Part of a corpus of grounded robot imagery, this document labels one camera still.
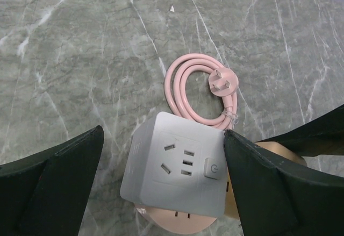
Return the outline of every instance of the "outlet slot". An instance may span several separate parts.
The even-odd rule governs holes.
[[[192,166],[192,165],[193,165],[193,163],[192,163],[192,162],[185,161],[185,160],[183,160],[183,164],[184,164],[184,165],[190,165],[190,166]]]
[[[171,170],[170,170],[169,168],[167,168],[167,166],[166,166],[164,163],[161,165],[161,168],[162,168],[164,171],[166,171],[167,174],[170,174],[170,173],[171,173]]]
[[[192,173],[186,170],[182,170],[181,174],[191,176]]]
[[[189,156],[195,156],[195,153],[184,150],[184,154],[189,155]]]
[[[165,146],[165,151],[168,151],[168,150],[171,150],[171,149],[174,149],[176,148],[176,146],[173,144],[173,145],[169,145],[169,146]]]

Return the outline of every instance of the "cube power socket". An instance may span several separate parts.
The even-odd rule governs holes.
[[[134,133],[120,195],[135,204],[220,217],[225,211],[224,132],[160,112]]]

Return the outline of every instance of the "pink cable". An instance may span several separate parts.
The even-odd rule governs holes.
[[[172,74],[178,66],[180,67],[173,82],[173,98],[171,93],[171,80]],[[231,95],[222,97],[225,109],[224,112],[216,119],[205,119],[195,113],[188,102],[185,91],[187,79],[192,72],[203,71],[211,74],[213,71],[221,68],[223,69],[225,67],[219,61],[204,54],[192,53],[176,59],[169,67],[164,82],[166,100],[172,112],[177,116],[191,119],[220,130],[232,129],[234,117],[236,117],[237,114],[238,100],[236,90]]]

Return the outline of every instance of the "white switch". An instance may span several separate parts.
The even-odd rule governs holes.
[[[215,180],[221,179],[219,162],[213,158],[207,158],[204,162],[204,176]]]

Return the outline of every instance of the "gray marble table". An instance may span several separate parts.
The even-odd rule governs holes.
[[[80,235],[172,235],[119,196],[133,131],[170,111],[169,65],[191,52],[231,67],[240,81],[235,130],[259,140],[344,103],[343,21],[343,5],[326,0],[0,0],[0,163],[102,125]],[[187,86],[198,113],[221,111],[207,76]],[[344,175],[343,158],[307,161]],[[242,230],[221,218],[198,235]]]

